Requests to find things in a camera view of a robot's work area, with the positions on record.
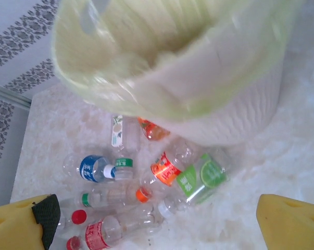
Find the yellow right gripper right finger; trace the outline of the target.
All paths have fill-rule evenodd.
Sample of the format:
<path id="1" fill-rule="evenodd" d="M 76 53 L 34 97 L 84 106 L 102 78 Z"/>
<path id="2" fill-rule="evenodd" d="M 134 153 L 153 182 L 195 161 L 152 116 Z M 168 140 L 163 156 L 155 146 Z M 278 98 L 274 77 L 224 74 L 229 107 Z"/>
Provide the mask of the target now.
<path id="1" fill-rule="evenodd" d="M 314 204 L 263 194 L 256 218 L 267 249 L 314 249 Z"/>

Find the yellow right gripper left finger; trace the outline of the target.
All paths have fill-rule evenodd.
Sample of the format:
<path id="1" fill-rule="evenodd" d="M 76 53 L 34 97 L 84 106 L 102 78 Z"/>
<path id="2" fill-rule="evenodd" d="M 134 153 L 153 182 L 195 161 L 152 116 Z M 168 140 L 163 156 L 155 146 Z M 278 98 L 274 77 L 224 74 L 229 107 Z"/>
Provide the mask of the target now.
<path id="1" fill-rule="evenodd" d="M 55 194 L 0 206 L 0 249 L 49 249 L 59 221 Z"/>

